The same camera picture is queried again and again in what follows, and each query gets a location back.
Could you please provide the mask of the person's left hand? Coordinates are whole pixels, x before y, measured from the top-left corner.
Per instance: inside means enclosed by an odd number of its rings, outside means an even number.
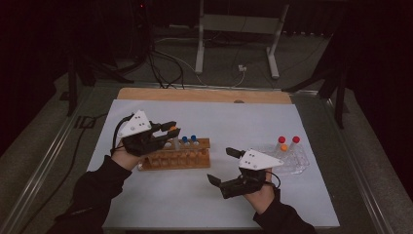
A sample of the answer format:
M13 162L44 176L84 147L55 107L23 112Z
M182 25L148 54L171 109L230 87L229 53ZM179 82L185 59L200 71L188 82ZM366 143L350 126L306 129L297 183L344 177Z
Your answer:
M115 150L111 155L111 159L128 171L131 171L133 168L144 162L143 157L137 157L128 153L121 141L115 147Z

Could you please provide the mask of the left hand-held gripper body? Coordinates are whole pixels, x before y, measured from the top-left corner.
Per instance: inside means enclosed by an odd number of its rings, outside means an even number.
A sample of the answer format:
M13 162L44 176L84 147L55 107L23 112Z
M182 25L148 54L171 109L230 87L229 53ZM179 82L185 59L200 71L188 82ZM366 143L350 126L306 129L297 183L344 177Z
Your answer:
M157 142L151 124L143 110L137 110L123 118L117 125L117 138L128 153L140 157L161 150L166 143Z

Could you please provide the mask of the clear plastic tube rack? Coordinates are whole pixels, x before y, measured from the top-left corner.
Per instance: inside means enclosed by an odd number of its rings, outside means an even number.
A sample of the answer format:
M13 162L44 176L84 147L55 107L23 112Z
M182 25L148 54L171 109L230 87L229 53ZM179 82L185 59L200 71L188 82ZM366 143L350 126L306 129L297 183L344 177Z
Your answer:
M279 158L275 145L262 146L258 151L283 161L282 165L273 167L273 172L277 175L299 175L310 165L306 152L301 144L297 144L293 150L289 149L289 145L287 146L288 150L282 159Z

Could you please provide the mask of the grey metal stand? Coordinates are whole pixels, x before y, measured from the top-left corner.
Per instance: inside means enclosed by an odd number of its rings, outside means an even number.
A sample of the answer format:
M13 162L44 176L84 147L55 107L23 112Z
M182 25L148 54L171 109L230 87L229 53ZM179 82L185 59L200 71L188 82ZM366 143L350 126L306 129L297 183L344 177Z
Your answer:
M281 38L283 24L288 9L289 5L283 4L281 13L276 18L214 15L205 13L205 0L200 0L199 39L195 62L195 73L203 73L205 54L204 32L206 30L219 32L245 32L271 34L273 36L273 43L266 48L266 56L270 67L271 77L273 79L279 79L280 72L276 62L275 51Z

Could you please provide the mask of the black tripod stand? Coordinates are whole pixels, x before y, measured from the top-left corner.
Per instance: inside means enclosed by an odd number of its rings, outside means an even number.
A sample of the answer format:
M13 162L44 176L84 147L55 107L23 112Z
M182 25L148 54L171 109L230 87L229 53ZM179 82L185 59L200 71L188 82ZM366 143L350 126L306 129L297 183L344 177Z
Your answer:
M68 101L67 115L71 116L78 105L78 84L80 80L85 86L93 86L96 79L93 70L107 75L109 78L124 84L131 84L132 80L126 79L115 71L107 68L101 62L83 53L72 50L67 54L68 91L61 95L62 100Z
M336 94L334 104L334 120L338 127L343 129L344 97L347 74L348 66L345 63L333 64L325 68L317 68L309 79L306 79L305 81L292 87L283 88L282 91L293 94L318 81L323 81L318 90L318 96L320 98L328 99L331 98L333 94Z

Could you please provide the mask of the aluminium floor rail frame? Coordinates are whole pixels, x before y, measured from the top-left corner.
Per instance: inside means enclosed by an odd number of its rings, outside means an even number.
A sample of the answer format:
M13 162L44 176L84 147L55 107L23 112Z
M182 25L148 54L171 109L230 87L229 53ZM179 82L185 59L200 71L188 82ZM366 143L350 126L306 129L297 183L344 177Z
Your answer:
M380 170L362 165L376 155L386 159L367 126L340 129L333 104L314 91L296 94L278 90L185 90L138 87L86 88L71 116L64 102L52 98L0 158L0 233L42 232L41 217L56 213L52 204L65 198L75 176L92 156L105 113L115 99L195 100L235 103L294 103L316 154L333 207L341 223L322 234L395 234L384 206L368 182Z

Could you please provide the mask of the wooden test tube rack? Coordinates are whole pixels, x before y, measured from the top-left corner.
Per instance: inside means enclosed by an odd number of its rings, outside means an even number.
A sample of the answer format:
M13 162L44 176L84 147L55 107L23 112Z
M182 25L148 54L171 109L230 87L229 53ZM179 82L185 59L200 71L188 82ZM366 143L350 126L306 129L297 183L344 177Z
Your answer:
M172 139L162 150L144 158L137 166L140 171L183 170L209 168L208 138Z

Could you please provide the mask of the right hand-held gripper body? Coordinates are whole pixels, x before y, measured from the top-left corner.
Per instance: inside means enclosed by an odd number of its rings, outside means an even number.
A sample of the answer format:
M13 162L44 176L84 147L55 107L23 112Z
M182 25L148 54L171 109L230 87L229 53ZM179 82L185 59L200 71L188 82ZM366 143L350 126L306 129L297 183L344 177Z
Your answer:
M260 190L265 182L265 170L282 164L283 161L273 156L253 149L245 150L244 156L239 159L241 174L235 179L222 182L222 187L219 188L223 198L233 198Z

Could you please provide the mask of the person's right hand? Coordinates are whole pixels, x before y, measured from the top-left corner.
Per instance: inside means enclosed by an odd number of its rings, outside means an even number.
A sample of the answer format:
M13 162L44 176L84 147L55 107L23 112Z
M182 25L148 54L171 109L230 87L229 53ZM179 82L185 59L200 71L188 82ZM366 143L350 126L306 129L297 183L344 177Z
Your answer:
M266 169L265 172L265 182L261 189L244 195L246 200L259 215L262 215L275 199L274 184L272 183L272 170Z

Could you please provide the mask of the white table mat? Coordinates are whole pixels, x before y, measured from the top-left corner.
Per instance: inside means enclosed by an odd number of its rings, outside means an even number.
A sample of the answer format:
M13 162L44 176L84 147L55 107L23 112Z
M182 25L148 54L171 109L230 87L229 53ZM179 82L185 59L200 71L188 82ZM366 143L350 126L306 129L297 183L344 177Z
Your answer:
M253 229L254 210L242 197L224 199L208 175L229 180L239 175L237 159L226 154L275 145L279 136L299 136L309 167L299 175L280 175L281 200L315 227L339 224L300 115L293 104L219 103L116 99L112 102L89 163L96 170L111 148L116 125L143 110L155 123L176 122L186 137L210 140L210 167L193 170L134 170L111 204L106 229Z

